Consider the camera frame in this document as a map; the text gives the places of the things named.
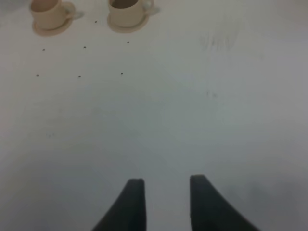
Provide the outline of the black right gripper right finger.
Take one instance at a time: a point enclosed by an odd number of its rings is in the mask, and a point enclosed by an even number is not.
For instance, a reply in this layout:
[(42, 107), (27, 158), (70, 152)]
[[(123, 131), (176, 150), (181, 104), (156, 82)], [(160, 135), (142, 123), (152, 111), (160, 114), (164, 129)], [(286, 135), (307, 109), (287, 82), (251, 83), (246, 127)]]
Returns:
[(190, 218), (193, 231), (257, 231), (204, 175), (190, 176)]

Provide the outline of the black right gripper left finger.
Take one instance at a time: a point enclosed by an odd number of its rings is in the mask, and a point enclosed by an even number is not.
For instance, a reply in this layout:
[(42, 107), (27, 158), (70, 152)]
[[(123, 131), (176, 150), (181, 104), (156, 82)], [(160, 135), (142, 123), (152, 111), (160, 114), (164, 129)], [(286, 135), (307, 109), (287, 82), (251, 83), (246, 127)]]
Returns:
[(116, 201), (93, 228), (93, 230), (146, 230), (146, 199), (144, 180), (129, 179)]

